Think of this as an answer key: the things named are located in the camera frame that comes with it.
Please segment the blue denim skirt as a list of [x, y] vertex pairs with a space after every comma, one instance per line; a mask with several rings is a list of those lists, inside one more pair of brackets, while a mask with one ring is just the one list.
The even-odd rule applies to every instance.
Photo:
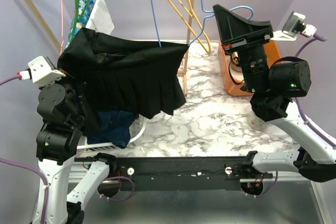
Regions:
[[125, 149], [130, 142], [130, 126], [139, 118], [138, 114], [124, 110], [100, 111], [101, 134], [87, 136], [88, 144], [112, 143]]

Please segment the black pleated skirt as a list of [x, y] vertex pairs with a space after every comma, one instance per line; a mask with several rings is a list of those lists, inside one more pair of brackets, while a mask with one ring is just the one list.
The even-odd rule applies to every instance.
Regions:
[[133, 41], [82, 28], [57, 67], [86, 84], [94, 113], [128, 110], [147, 119], [186, 102], [177, 72], [187, 44]]

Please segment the yellow hanger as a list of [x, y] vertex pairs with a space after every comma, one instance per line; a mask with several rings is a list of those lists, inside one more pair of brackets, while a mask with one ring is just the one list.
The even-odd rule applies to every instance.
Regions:
[[[209, 55], [212, 51], [211, 43], [207, 33], [204, 31], [204, 25], [195, 13], [192, 1], [177, 0], [181, 8], [177, 7], [177, 5], [174, 4], [173, 0], [167, 1], [175, 10], [183, 23], [187, 26], [188, 31], [194, 36], [194, 40], [196, 40], [203, 47], [204, 51]], [[200, 32], [198, 34], [192, 27], [192, 21], [195, 21], [200, 29]]]

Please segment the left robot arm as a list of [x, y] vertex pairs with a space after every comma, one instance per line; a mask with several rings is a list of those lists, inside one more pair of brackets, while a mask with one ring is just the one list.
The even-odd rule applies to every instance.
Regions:
[[82, 134], [101, 132], [101, 120], [89, 105], [85, 88], [86, 83], [63, 77], [39, 93], [37, 112], [44, 124], [36, 138], [36, 157], [42, 177], [33, 223], [83, 223], [93, 193], [104, 179], [116, 175], [116, 158], [99, 153], [74, 192], [68, 192], [70, 170]]

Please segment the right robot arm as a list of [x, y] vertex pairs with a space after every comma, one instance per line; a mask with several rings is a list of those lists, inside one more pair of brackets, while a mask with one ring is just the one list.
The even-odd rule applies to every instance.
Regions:
[[265, 44], [273, 40], [294, 41], [298, 35], [323, 40], [305, 16], [292, 13], [283, 30], [274, 31], [269, 21], [244, 18], [216, 4], [213, 6], [222, 48], [237, 53], [243, 74], [243, 90], [252, 94], [256, 117], [287, 133], [299, 148], [290, 152], [250, 151], [241, 165], [249, 178], [267, 172], [294, 172], [314, 182], [335, 179], [335, 139], [320, 129], [301, 110], [299, 97], [311, 86], [310, 67], [297, 56], [267, 62]]

